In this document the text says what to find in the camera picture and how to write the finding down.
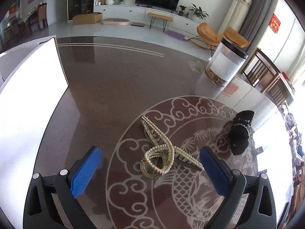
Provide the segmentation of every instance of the dining chair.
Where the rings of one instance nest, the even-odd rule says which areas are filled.
[[[261,93],[268,92],[279,79],[280,71],[274,63],[260,50],[256,49],[254,55],[241,71],[248,82],[256,88],[262,84]]]
[[[278,80],[276,85],[274,85],[270,90],[269,94],[271,95],[273,102],[276,106],[283,104],[287,98],[289,98],[289,93],[285,89],[283,83]]]
[[[40,21],[42,21],[43,23],[43,28],[40,27]],[[35,23],[38,24],[38,29],[41,31],[43,29],[45,29],[46,27],[48,27],[48,21],[47,21],[47,4],[43,4],[41,6],[38,7],[38,12],[37,12],[37,16],[34,20],[31,20],[29,25],[32,26]]]
[[[22,38],[22,32],[20,31],[18,27],[18,22],[14,21],[11,25],[13,37],[15,38],[15,41],[18,42]]]
[[[8,27],[4,30],[4,37],[5,37],[5,41],[4,41],[5,47],[4,48],[5,48],[5,50],[8,50],[13,41],[13,33],[12,33],[11,27]]]
[[[19,30],[20,30],[22,36],[25,36],[26,38],[28,38],[30,35],[30,32],[28,30],[26,23],[24,21],[22,21],[18,24],[18,27],[19,27]]]

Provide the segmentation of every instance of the orange cushion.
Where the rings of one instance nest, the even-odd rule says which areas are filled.
[[[231,27],[228,27],[225,30],[224,37],[238,45],[240,48],[245,48],[250,44],[249,41],[247,41],[243,36],[241,36]]]

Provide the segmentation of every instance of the blue gripper pad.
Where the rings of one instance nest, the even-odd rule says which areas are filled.
[[[74,198],[84,193],[101,160],[102,152],[96,147],[72,178],[70,190]]]
[[[214,185],[217,194],[227,197],[230,193],[230,180],[211,154],[214,153],[212,151],[210,153],[209,150],[202,147],[199,154],[200,162]]]

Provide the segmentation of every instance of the cardboard box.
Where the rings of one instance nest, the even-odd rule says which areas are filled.
[[[102,13],[81,14],[73,17],[73,25],[95,24],[102,20]]]

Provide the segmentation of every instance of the gray curtain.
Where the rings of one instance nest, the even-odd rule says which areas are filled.
[[[239,30],[239,33],[250,42],[250,45],[246,49],[249,56],[254,53],[265,33],[274,13],[277,1],[278,0],[252,0],[251,8]]]

